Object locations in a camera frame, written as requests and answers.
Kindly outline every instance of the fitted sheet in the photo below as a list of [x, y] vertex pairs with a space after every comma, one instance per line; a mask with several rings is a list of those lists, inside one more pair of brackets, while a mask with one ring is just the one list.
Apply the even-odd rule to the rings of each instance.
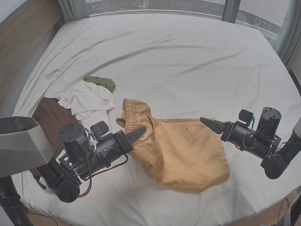
[[[155, 118], [215, 117], [236, 121], [241, 109], [259, 118], [278, 109], [277, 135], [286, 141], [301, 115], [301, 99], [287, 70], [257, 30], [199, 17], [132, 14], [65, 24], [31, 73], [14, 115], [31, 116], [43, 96], [55, 97], [86, 75], [114, 80], [115, 108], [124, 98], [146, 102]], [[93, 178], [90, 193], [72, 203], [43, 190], [29, 171], [13, 175], [25, 206], [72, 225], [227, 225], [261, 213], [301, 185], [301, 155], [283, 175], [268, 179], [261, 160], [223, 143], [230, 168], [225, 183], [203, 192], [152, 180], [142, 163]], [[119, 158], [115, 164], [122, 162]], [[83, 182], [81, 192], [88, 187]]]

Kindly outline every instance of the corrugated facade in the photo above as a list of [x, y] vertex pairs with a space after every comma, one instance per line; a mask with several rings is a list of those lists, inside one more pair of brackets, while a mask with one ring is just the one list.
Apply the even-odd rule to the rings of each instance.
[[[162, 0], [137, 0], [137, 6], [135, 6], [136, 2], [132, 2], [132, 0], [86, 0], [87, 4], [91, 5], [91, 9], [93, 7], [93, 11], [91, 12], [92, 16], [143, 12], [133, 11], [137, 9], [149, 10], [147, 12], [156, 12], [155, 9], [158, 9], [165, 13], [173, 13], [174, 11], [176, 14], [221, 19], [220, 13], [212, 12], [206, 15], [210, 13], [207, 12], [208, 6], [214, 6], [214, 4], [224, 6], [226, 0], [198, 0], [207, 2], [207, 4], [204, 5], [195, 5], [192, 1], [193, 0], [166, 0], [164, 3]], [[106, 5], [107, 9], [99, 9], [97, 11], [95, 9], [97, 2], [99, 3], [98, 7], [100, 7], [100, 4], [101, 6]], [[183, 12], [180, 6], [175, 5], [176, 3], [184, 4]], [[288, 4], [289, 0], [241, 0], [239, 7], [241, 12], [239, 12], [240, 16], [238, 16], [239, 21], [237, 23], [256, 28], [260, 30], [265, 37], [275, 40], [287, 12]]]

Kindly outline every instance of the green garment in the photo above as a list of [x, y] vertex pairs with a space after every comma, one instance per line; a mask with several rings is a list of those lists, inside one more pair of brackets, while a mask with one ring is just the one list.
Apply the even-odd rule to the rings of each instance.
[[103, 86], [107, 88], [110, 92], [112, 92], [116, 87], [112, 79], [100, 78], [95, 76], [86, 76], [82, 80], [88, 83], [94, 83], [96, 85]]

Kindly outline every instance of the headboard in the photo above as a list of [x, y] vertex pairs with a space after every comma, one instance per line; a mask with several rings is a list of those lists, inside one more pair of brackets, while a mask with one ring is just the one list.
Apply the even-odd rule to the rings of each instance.
[[0, 24], [0, 108], [18, 70], [61, 17], [57, 0], [28, 0]]

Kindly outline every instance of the bed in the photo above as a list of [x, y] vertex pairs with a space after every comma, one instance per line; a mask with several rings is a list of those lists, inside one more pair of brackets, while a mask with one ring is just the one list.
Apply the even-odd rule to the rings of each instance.
[[[236, 121], [241, 109], [259, 117], [271, 106], [282, 114], [277, 131], [282, 141], [300, 115], [299, 93], [259, 31], [170, 14], [102, 16], [63, 25], [28, 78], [14, 115], [31, 116], [43, 96], [64, 93], [85, 75], [116, 83], [115, 108], [108, 111], [113, 133], [121, 129], [115, 119], [124, 98], [146, 102], [155, 118]], [[300, 155], [270, 180], [259, 158], [223, 145], [230, 178], [203, 192], [158, 184], [131, 157], [94, 177], [91, 192], [72, 203], [43, 190], [29, 171], [12, 178], [26, 207], [75, 226], [228, 225], [263, 212], [301, 185]], [[80, 187], [85, 191], [88, 182]]]

